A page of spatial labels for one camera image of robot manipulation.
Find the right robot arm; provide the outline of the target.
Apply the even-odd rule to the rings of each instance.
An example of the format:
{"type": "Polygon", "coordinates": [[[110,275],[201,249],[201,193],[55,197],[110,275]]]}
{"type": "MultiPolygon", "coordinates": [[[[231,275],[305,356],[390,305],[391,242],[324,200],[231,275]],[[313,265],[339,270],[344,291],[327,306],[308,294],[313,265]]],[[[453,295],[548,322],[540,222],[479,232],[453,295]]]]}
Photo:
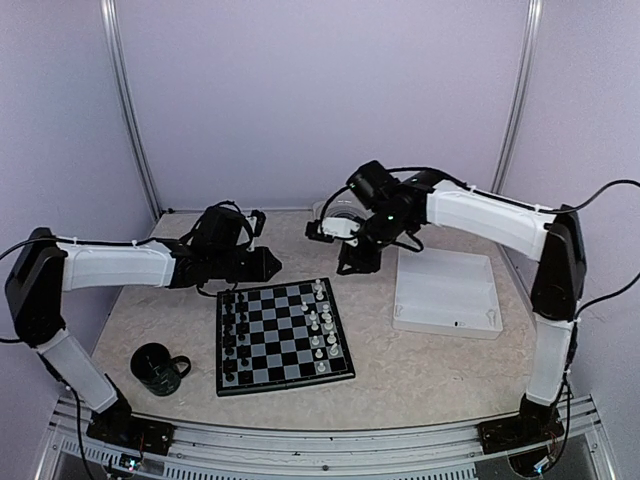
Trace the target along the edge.
{"type": "Polygon", "coordinates": [[[386,168],[373,160],[347,180],[369,212],[366,219],[320,219],[320,229],[342,241],[341,273],[374,273],[384,248],[414,239],[424,226],[485,239],[531,266],[529,306],[535,322],[533,371],[511,433],[535,442],[551,424],[571,364],[584,290],[586,258],[578,214],[569,206],[522,203],[486,192],[431,167],[386,168]]]}

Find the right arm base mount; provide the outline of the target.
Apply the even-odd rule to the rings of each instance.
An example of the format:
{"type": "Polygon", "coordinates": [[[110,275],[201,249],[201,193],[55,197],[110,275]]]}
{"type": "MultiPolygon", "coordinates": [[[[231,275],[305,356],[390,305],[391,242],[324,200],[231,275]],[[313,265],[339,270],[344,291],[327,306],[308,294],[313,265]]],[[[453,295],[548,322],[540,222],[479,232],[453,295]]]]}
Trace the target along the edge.
{"type": "Polygon", "coordinates": [[[548,441],[565,433],[559,417],[541,426],[536,419],[524,420],[520,415],[481,422],[477,429],[485,455],[548,441]]]}

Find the black mug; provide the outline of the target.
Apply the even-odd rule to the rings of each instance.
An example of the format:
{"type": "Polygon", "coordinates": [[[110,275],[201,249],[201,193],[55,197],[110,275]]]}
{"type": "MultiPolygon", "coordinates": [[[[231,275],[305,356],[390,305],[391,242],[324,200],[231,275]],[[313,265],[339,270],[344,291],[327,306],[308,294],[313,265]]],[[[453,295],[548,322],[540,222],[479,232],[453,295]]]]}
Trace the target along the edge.
{"type": "Polygon", "coordinates": [[[159,397],[174,394],[191,369],[189,357],[172,357],[163,344],[156,342],[142,345],[130,359],[130,371],[134,377],[159,397]]]}

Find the left aluminium frame post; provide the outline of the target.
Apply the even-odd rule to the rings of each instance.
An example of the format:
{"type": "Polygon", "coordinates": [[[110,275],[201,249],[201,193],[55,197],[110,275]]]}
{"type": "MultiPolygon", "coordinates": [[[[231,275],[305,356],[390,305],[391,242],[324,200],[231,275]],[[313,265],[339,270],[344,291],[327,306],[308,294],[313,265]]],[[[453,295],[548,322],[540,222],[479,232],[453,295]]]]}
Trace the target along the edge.
{"type": "Polygon", "coordinates": [[[128,72],[120,34],[117,4],[113,0],[100,2],[102,22],[105,30],[109,56],[115,76],[125,127],[134,156],[136,170],[142,185],[145,200],[154,220],[162,216],[162,207],[143,145],[139,123],[136,117],[133,96],[128,81],[128,72]]]}

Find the white plastic tray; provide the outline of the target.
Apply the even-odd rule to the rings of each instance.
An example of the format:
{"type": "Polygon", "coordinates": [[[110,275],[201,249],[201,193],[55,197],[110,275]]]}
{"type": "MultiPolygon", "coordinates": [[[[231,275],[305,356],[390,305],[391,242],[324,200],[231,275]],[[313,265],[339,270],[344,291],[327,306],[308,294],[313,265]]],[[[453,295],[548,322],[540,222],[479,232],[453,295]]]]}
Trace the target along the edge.
{"type": "Polygon", "coordinates": [[[433,248],[400,251],[392,327],[497,339],[503,324],[490,258],[433,248]]]}

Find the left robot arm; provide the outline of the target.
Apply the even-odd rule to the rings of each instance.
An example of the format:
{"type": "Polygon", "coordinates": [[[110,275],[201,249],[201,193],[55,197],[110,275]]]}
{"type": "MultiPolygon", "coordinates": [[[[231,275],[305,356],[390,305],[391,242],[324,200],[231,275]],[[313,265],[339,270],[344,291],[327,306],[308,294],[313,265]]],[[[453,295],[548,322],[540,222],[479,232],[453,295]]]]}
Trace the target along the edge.
{"type": "Polygon", "coordinates": [[[66,383],[92,412],[102,430],[121,445],[140,434],[127,400],[70,334],[61,314],[65,292],[94,287],[202,287],[272,279],[282,263],[255,241],[266,216],[243,213],[235,203],[208,207],[178,238],[126,242],[59,237],[48,228],[32,231],[15,245],[19,256],[5,282],[15,342],[34,349],[52,374],[66,383]]]}

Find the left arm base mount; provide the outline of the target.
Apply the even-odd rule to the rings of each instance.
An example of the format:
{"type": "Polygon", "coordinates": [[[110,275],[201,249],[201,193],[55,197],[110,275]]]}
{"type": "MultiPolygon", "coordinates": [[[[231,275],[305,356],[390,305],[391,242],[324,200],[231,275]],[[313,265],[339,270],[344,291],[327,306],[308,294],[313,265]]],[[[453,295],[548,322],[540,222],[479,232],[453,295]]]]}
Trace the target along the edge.
{"type": "Polygon", "coordinates": [[[167,456],[175,427],[168,422],[127,413],[93,412],[87,428],[89,438],[136,450],[143,454],[167,456]]]}

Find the white chess bishop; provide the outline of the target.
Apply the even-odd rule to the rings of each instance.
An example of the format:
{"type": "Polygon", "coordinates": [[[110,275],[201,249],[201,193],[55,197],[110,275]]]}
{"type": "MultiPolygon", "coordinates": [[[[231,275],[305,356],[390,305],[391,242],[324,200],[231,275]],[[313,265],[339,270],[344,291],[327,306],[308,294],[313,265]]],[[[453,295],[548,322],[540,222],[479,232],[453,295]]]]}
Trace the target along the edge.
{"type": "Polygon", "coordinates": [[[331,322],[332,321],[332,315],[331,315],[331,310],[330,310],[330,305],[329,304],[324,304],[322,306],[321,318],[325,322],[331,322]]]}

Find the aluminium frame post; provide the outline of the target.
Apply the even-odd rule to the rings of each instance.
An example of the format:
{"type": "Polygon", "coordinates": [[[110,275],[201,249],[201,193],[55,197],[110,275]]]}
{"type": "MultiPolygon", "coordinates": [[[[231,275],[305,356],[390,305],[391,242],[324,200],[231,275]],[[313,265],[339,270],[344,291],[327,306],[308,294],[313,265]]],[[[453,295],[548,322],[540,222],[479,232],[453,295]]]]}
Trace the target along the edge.
{"type": "Polygon", "coordinates": [[[143,145],[139,123],[136,117],[133,96],[128,81],[128,72],[120,34],[117,4],[113,0],[100,2],[102,22],[105,30],[109,56],[115,76],[125,127],[134,156],[136,170],[142,185],[145,200],[154,220],[162,216],[162,207],[143,145]]]}
{"type": "Polygon", "coordinates": [[[543,15],[543,5],[544,2],[542,0],[530,0],[528,2],[514,93],[499,151],[497,166],[491,184],[491,191],[493,193],[503,192],[513,161],[517,137],[525,111],[529,81],[534,67],[535,52],[543,15]]]}

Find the grey swirl ceramic plate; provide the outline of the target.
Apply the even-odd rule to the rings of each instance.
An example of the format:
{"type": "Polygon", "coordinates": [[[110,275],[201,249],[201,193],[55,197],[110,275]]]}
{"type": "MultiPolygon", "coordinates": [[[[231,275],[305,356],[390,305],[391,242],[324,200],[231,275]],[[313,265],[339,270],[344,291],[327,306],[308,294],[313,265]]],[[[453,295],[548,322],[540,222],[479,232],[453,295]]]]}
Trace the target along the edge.
{"type": "MultiPolygon", "coordinates": [[[[318,220],[324,208],[325,201],[319,201],[313,204],[313,220],[318,220]]],[[[366,211],[358,201],[355,200],[335,200],[332,202],[325,212],[325,218],[347,218],[355,220],[356,218],[367,219],[371,213],[366,211]]]]}

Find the right aluminium frame post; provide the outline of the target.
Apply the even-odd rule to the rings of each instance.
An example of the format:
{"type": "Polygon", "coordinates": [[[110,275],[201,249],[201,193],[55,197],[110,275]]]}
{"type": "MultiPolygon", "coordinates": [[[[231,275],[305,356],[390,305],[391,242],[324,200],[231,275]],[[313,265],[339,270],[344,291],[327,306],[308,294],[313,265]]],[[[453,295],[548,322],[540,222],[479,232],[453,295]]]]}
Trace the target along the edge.
{"type": "Polygon", "coordinates": [[[493,193],[503,192],[513,161],[517,137],[525,111],[529,81],[534,67],[535,52],[543,15],[543,5],[544,2],[542,0],[530,0],[528,2],[514,93],[499,151],[497,166],[491,184],[491,191],[493,193]]]}

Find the black and grey chessboard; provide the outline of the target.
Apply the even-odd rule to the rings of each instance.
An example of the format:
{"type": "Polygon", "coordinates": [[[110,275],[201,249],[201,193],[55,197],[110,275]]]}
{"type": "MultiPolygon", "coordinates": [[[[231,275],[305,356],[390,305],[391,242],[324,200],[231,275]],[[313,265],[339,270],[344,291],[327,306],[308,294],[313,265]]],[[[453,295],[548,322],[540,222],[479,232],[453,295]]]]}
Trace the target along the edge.
{"type": "Polygon", "coordinates": [[[249,395],[310,387],[356,377],[336,298],[327,277],[297,282],[226,290],[217,294],[216,394],[219,397],[249,395]],[[320,279],[325,299],[317,301],[313,285],[320,279]],[[301,311],[302,302],[309,310],[301,311]],[[327,332],[322,306],[330,305],[334,329],[327,332]],[[311,330],[309,315],[315,311],[318,331],[311,330]],[[330,333],[340,353],[329,355],[330,333]],[[311,338],[321,345],[313,347],[311,338]],[[323,359],[314,352],[323,351],[323,359]],[[324,362],[327,370],[317,372],[324,362]]]}

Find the aluminium front rail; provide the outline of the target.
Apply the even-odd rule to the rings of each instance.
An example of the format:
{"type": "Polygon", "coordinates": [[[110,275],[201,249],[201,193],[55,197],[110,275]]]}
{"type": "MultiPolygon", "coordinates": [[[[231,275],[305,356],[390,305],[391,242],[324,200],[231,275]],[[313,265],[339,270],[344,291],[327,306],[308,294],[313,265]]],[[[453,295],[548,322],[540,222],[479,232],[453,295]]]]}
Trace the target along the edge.
{"type": "Polygon", "coordinates": [[[479,421],[426,427],[303,431],[172,421],[168,450],[138,452],[103,440],[79,438],[90,412],[67,398],[58,402],[37,463],[36,479],[513,479],[512,466],[539,457],[542,448],[564,453],[547,479],[616,479],[619,474],[590,397],[561,404],[567,440],[545,440],[489,452],[479,421]],[[139,455],[139,467],[124,463],[139,455]]]}

